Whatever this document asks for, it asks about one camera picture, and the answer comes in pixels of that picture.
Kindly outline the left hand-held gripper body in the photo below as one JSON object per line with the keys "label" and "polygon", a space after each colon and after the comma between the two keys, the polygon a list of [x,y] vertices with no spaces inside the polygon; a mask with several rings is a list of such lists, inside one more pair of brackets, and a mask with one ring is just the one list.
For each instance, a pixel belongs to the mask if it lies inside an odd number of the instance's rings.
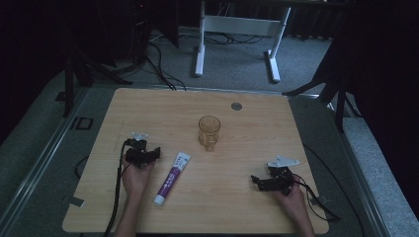
{"label": "left hand-held gripper body", "polygon": [[143,165],[148,165],[148,162],[156,156],[152,151],[146,151],[147,134],[133,132],[131,135],[132,138],[129,138],[126,141],[126,145],[129,146],[129,149],[126,152],[125,161],[129,165],[133,165],[141,169]]}

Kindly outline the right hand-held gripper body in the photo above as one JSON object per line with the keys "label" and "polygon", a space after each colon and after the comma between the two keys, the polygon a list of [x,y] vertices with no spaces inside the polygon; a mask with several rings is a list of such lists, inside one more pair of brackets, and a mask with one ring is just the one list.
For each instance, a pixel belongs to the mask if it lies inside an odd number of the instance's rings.
{"label": "right hand-held gripper body", "polygon": [[293,173],[290,166],[299,165],[298,160],[286,158],[278,155],[273,161],[267,163],[267,168],[273,179],[272,184],[275,186],[275,191],[281,192],[283,195],[288,195],[293,185]]}

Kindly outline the purple and white toothpaste tube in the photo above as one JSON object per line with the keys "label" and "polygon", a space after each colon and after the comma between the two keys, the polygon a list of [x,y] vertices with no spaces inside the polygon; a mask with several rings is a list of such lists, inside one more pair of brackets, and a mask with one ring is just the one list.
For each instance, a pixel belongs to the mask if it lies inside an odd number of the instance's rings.
{"label": "purple and white toothpaste tube", "polygon": [[177,179],[182,174],[183,170],[185,169],[185,167],[189,163],[190,159],[191,159],[191,156],[184,153],[184,152],[179,152],[177,154],[176,159],[173,163],[173,166],[172,166],[169,174],[167,175],[167,177],[166,177],[165,181],[163,182],[162,186],[160,187],[156,197],[154,198],[153,202],[156,205],[162,205],[165,202],[166,198],[168,197],[172,188],[174,187]]}

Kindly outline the clear amber plastic cup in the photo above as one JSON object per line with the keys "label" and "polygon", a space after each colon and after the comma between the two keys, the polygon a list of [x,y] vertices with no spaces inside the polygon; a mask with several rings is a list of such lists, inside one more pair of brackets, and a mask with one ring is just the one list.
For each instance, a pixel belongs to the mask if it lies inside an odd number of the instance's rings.
{"label": "clear amber plastic cup", "polygon": [[206,152],[214,151],[221,128],[220,120],[214,116],[204,116],[200,118],[198,126],[199,143]]}

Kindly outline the person's left hand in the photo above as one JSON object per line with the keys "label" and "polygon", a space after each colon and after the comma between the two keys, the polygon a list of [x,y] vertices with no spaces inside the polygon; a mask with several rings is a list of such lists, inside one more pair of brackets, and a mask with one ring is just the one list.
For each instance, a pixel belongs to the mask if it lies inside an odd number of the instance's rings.
{"label": "person's left hand", "polygon": [[151,162],[137,168],[123,158],[124,171],[122,175],[126,194],[129,198],[141,199],[147,189],[151,171],[155,166],[155,162]]}

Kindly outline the person's right hand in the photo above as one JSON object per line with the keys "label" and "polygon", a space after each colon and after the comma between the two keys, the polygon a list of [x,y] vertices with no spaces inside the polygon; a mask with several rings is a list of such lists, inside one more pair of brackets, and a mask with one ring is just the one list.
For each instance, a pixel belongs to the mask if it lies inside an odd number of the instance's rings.
{"label": "person's right hand", "polygon": [[308,217],[304,195],[299,188],[299,182],[300,178],[293,175],[293,185],[287,196],[279,191],[272,192],[272,196],[279,202],[287,216],[295,222],[303,221]]}

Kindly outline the grey tape piece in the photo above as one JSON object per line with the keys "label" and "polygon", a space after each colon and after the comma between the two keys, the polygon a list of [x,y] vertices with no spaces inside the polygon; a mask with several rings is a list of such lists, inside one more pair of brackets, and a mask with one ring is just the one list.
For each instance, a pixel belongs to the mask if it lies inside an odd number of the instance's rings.
{"label": "grey tape piece", "polygon": [[84,205],[84,200],[78,197],[63,197],[61,199],[61,202],[78,206],[78,207],[82,207]]}

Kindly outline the black tripod stand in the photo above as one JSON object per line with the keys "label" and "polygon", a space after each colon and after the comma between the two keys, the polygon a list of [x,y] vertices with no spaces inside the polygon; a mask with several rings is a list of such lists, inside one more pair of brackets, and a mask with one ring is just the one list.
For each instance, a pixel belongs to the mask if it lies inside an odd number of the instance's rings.
{"label": "black tripod stand", "polygon": [[283,93],[284,96],[295,97],[323,84],[324,88],[319,95],[320,103],[328,104],[334,97],[337,97],[334,122],[340,132],[344,131],[344,108],[352,74],[350,63],[354,45],[355,42],[352,39],[339,34],[330,44],[311,81],[294,90]]}
{"label": "black tripod stand", "polygon": [[79,48],[72,48],[69,50],[68,59],[64,68],[64,91],[60,94],[61,99],[64,102],[63,116],[65,118],[70,115],[70,112],[75,105],[74,78],[77,78],[77,81],[81,86],[91,87],[93,85],[94,80],[89,70],[90,67],[118,84],[131,85],[131,82],[122,79],[104,66],[94,62]]}

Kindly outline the metal floor rail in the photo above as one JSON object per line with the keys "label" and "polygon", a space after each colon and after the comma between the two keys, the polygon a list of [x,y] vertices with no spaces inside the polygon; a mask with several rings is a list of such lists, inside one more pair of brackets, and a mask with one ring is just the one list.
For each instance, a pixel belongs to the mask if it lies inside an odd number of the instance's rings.
{"label": "metal floor rail", "polygon": [[338,136],[344,147],[344,153],[346,155],[346,162],[349,168],[355,189],[358,192],[360,202],[364,214],[368,220],[372,232],[378,237],[390,237],[387,226],[384,223],[378,203],[374,197],[374,194],[370,188],[370,184],[367,181],[367,177],[363,172],[361,163],[359,162],[358,153],[353,146],[352,141],[349,139],[348,132],[338,131]]}
{"label": "metal floor rail", "polygon": [[0,145],[1,236],[6,236],[31,198],[87,92],[84,87],[76,90],[68,112],[61,102],[48,101],[55,96],[52,90],[42,92]]}

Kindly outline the white desk frame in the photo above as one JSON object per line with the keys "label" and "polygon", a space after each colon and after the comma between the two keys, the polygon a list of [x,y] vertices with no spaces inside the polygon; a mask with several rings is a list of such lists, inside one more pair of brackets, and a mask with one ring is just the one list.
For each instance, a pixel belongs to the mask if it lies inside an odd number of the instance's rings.
{"label": "white desk frame", "polygon": [[267,64],[271,71],[272,80],[276,83],[281,81],[276,57],[287,26],[291,7],[284,8],[282,17],[278,21],[208,15],[206,13],[206,0],[201,1],[200,7],[200,44],[195,67],[196,76],[200,77],[204,74],[205,34],[223,33],[274,38],[275,41],[272,48],[266,52]]}

